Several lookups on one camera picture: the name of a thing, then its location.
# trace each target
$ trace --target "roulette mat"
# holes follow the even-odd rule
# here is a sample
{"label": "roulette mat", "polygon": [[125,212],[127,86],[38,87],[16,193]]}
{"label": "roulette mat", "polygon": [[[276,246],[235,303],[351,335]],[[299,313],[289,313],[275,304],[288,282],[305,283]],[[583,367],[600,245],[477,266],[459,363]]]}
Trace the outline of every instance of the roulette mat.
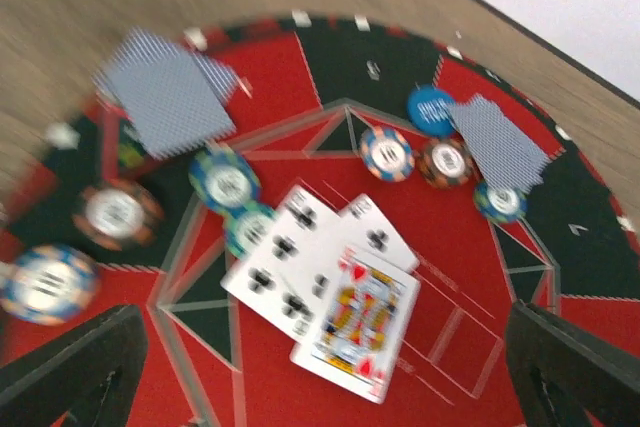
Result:
{"label": "roulette mat", "polygon": [[[227,111],[225,139],[276,206],[297,184],[340,209],[368,194],[420,259],[419,296],[389,393],[371,404],[289,360],[293,341],[220,287],[234,259],[222,217],[188,180],[193,155],[149,160],[126,116],[89,99],[70,122],[77,145],[51,148],[6,205],[3,262],[51,242],[101,264],[102,288],[70,322],[10,319],[3,362],[112,305],[144,314],[149,352],[129,425],[505,426],[522,423],[504,360],[512,302],[523,299],[640,355],[640,247],[629,220],[567,133],[535,102],[458,50],[364,17],[296,12],[203,30],[205,52],[232,66],[245,88]],[[363,166],[358,139],[371,125],[400,132],[413,150],[427,138],[407,116],[416,85],[456,101],[481,94],[553,160],[527,197],[526,217],[494,225],[474,208],[475,181],[399,183]],[[148,246],[117,252],[78,231],[79,194],[101,177],[136,179],[164,221]]]}

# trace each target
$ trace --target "blue poker chip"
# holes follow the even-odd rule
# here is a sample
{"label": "blue poker chip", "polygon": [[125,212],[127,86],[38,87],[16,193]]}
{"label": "blue poker chip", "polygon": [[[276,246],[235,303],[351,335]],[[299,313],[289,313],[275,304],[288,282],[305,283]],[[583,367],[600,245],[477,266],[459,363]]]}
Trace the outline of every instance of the blue poker chip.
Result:
{"label": "blue poker chip", "polygon": [[249,254],[263,239],[275,220],[268,205],[249,202],[224,222],[226,245],[237,259]]}
{"label": "blue poker chip", "polygon": [[369,172],[387,182],[406,179],[415,166],[409,142],[389,127],[372,127],[362,134],[360,155]]}
{"label": "blue poker chip", "polygon": [[485,218],[496,224],[516,222],[527,213],[527,199],[521,191],[492,189],[484,181],[476,186],[473,203]]}
{"label": "blue poker chip", "polygon": [[455,132],[448,104],[455,101],[446,92],[433,87],[414,90],[407,101],[407,111],[418,130],[433,137],[449,137]]}
{"label": "blue poker chip", "polygon": [[96,264],[64,245],[41,245],[12,265],[0,303],[22,320],[41,325],[66,322],[82,312],[99,287]]}
{"label": "blue poker chip", "polygon": [[189,181],[210,210],[225,216],[239,212],[261,192],[260,180],[247,161],[228,147],[196,154]]}

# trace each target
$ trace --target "wooden floor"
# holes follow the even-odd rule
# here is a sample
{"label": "wooden floor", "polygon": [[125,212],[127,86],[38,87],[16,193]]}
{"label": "wooden floor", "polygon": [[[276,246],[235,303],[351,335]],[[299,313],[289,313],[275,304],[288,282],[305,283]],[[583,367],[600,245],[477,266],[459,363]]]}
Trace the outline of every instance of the wooden floor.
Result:
{"label": "wooden floor", "polygon": [[640,225],[640,111],[472,0],[0,0],[0,193],[132,26],[175,36],[292,8],[364,14],[456,46],[547,108]]}

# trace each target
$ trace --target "green poker chip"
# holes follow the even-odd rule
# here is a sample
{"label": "green poker chip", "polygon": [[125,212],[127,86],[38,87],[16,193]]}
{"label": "green poker chip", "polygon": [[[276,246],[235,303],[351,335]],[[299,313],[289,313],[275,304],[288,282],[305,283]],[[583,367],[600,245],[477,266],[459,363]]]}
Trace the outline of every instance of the green poker chip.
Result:
{"label": "green poker chip", "polygon": [[205,149],[189,167],[189,182],[213,212],[233,216],[260,196],[260,180],[247,161],[228,147]]}
{"label": "green poker chip", "polygon": [[473,192],[476,209],[495,224],[510,224],[527,213],[527,199],[517,189],[492,189],[480,182]]}
{"label": "green poker chip", "polygon": [[250,253],[269,231],[275,211],[268,205],[249,202],[224,222],[226,245],[229,252],[240,259]]}

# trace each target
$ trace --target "brown poker chip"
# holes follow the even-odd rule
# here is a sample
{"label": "brown poker chip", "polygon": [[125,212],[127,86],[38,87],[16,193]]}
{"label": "brown poker chip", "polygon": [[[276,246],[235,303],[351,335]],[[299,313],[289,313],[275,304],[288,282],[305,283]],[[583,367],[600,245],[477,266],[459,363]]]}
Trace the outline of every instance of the brown poker chip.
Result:
{"label": "brown poker chip", "polygon": [[425,180],[439,189],[466,183],[473,175],[473,159],[466,145],[455,139],[431,139],[417,156]]}
{"label": "brown poker chip", "polygon": [[110,180],[82,192],[73,223],[99,246],[126,250],[150,244],[163,218],[160,204],[140,184]]}

